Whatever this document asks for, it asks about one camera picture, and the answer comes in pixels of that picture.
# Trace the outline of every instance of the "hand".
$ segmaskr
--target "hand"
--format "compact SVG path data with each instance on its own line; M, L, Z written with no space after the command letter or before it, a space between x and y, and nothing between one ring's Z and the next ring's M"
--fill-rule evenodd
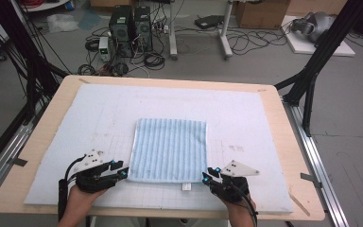
M256 210L256 204L250 197L247 195L247 198L250 198L250 202L254 209ZM252 216L248 205L244 201L240 201L238 203L231 203L228 201L222 200L223 203L228 208L229 213L229 222L231 223L232 227L253 227L254 223L252 221Z
M104 194L106 190L95 193L81 191L77 185L70 189L66 210L58 227L77 226L88 214L96 198Z

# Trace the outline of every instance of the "desktop computer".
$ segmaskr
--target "desktop computer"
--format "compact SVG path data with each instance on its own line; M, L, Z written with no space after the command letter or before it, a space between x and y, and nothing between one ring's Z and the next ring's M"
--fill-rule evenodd
M132 16L131 6L115 6L109 21L114 54L121 58L131 58L137 42L132 42L136 38L135 23Z
M134 10L134 23L139 40L139 51L152 51L152 32L149 7L136 7Z

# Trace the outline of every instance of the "cardboard box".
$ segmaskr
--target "cardboard box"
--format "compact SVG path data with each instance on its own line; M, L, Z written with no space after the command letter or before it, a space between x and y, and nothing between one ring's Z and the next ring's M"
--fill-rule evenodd
M235 15L244 28L279 29L290 0L266 0L260 4L239 3Z
M235 15L235 13L237 12L237 5L238 5L238 2L233 2L231 15Z
M287 15L304 17L310 11L338 15L346 2L347 0L291 0Z
M91 6L95 8L113 8L116 5L134 6L134 0L91 0Z

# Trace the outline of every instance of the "towel label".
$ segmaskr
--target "towel label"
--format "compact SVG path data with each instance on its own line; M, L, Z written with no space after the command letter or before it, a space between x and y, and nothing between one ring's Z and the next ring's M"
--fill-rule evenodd
M183 183L182 184L183 191L191 191L191 183Z

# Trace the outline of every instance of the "cloth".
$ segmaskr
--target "cloth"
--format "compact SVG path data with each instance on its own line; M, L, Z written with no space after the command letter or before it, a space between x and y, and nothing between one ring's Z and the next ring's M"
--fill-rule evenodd
M207 168L206 122L143 118L137 122L128 179L198 183Z

